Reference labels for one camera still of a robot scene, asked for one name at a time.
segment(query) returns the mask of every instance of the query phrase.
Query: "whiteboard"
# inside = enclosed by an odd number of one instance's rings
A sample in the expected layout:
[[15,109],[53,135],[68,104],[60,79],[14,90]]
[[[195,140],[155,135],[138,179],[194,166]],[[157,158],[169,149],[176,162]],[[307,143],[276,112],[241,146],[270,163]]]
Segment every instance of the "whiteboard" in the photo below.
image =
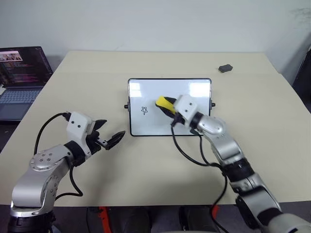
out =
[[[160,96],[178,98],[189,94],[198,104],[198,111],[209,115],[211,80],[204,79],[129,79],[129,115],[132,136],[172,135],[172,118],[158,107]],[[174,127],[176,135],[192,135],[185,126]]]

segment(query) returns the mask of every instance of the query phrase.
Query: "black cable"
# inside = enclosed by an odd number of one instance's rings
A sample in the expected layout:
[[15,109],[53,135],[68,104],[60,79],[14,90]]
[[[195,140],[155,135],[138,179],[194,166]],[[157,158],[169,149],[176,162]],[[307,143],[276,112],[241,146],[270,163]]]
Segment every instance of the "black cable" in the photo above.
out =
[[[37,139],[35,141],[35,149],[34,149],[34,154],[37,154],[37,150],[38,150],[38,144],[39,144],[39,141],[40,141],[40,137],[42,135],[42,132],[44,130],[44,128],[52,121],[54,120],[55,118],[59,117],[59,116],[63,116],[65,117],[67,120],[69,119],[69,113],[58,113],[54,116],[52,116],[50,119],[47,120],[47,122],[44,123],[44,125],[41,127],[39,133],[38,133],[38,136],[37,136]],[[71,166],[70,167],[70,170],[69,170],[69,177],[70,177],[70,181],[71,181],[71,184],[72,186],[74,187],[74,189],[78,192],[78,193],[62,193],[58,196],[56,196],[55,198],[55,201],[63,196],[76,196],[76,197],[82,197],[83,196],[83,192],[78,188],[77,184],[75,183],[74,179],[73,179],[73,168],[74,166]]]
[[52,121],[54,120],[55,118],[59,117],[59,116],[62,116],[63,114],[66,114],[66,113],[58,113],[54,116],[52,116],[50,119],[47,120],[47,122],[44,123],[44,125],[42,125],[39,133],[38,133],[38,136],[37,136],[37,139],[35,141],[35,149],[34,149],[34,154],[37,154],[37,150],[38,150],[38,144],[39,144],[39,140],[40,140],[40,137],[41,137],[41,134],[44,130],[44,128]]
[[[191,162],[197,164],[197,165],[200,165],[200,166],[212,166],[212,167],[217,167],[219,168],[219,170],[222,172],[223,174],[223,168],[221,167],[220,164],[218,163],[210,163],[207,161],[207,159],[205,158],[204,156],[204,153],[203,153],[203,146],[202,146],[202,136],[201,135],[198,135],[199,138],[200,138],[200,153],[201,153],[201,156],[202,156],[202,159],[204,160],[204,162],[206,164],[202,164],[194,159],[192,159],[190,156],[188,156],[186,153],[183,152],[183,150],[180,148],[180,146],[178,145],[177,141],[176,141],[176,138],[175,138],[175,134],[174,134],[174,129],[173,129],[173,126],[171,126],[171,131],[172,131],[172,136],[173,136],[173,141],[174,141],[174,144],[175,146],[177,147],[177,149],[179,150],[179,152],[185,156],[188,160],[190,160]],[[217,203],[223,198],[226,190],[227,190],[227,186],[228,186],[228,178],[226,175],[224,175],[224,178],[225,178],[225,186],[224,186],[224,189],[223,191],[221,192],[221,194],[219,195],[219,197],[215,200],[215,202],[212,204],[211,208],[209,209],[209,214],[210,214],[210,217],[212,218],[213,222],[220,228],[222,229],[225,233],[229,233],[222,225],[220,225],[220,223],[217,222],[217,220],[214,218],[213,216],[213,209],[215,208],[215,206],[217,205]]]
[[78,192],[78,193],[62,193],[60,195],[58,195],[55,200],[63,197],[63,196],[75,196],[75,197],[82,197],[83,196],[83,192],[78,188],[78,186],[76,185],[74,179],[73,179],[73,168],[74,166],[72,166],[70,168],[70,171],[69,171],[69,177],[70,177],[70,181],[71,181],[71,184],[72,186],[74,187],[74,189]]
[[86,227],[87,227],[88,233],[91,233],[91,231],[89,229],[89,224],[88,224],[88,207],[86,208]]

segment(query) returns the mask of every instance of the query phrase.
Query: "laptop keyboard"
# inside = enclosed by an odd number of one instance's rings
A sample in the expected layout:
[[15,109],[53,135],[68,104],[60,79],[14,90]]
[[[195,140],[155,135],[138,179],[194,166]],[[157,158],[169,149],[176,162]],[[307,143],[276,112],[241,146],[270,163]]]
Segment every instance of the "laptop keyboard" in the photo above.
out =
[[40,90],[6,91],[0,97],[0,103],[32,103]]

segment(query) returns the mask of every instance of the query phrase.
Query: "laptop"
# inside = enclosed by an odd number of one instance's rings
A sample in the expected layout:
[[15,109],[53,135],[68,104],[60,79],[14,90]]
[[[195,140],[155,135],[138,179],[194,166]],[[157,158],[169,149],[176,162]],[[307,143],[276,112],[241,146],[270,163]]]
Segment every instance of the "laptop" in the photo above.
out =
[[0,49],[0,121],[20,121],[53,71],[40,46]]

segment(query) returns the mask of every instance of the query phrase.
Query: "white wall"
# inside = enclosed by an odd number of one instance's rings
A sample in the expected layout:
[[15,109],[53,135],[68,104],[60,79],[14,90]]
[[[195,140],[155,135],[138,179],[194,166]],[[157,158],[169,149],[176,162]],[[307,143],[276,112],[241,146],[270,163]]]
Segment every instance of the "white wall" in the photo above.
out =
[[264,51],[292,82],[311,43],[310,4],[310,0],[1,0],[0,47],[41,45],[53,68],[68,50]]

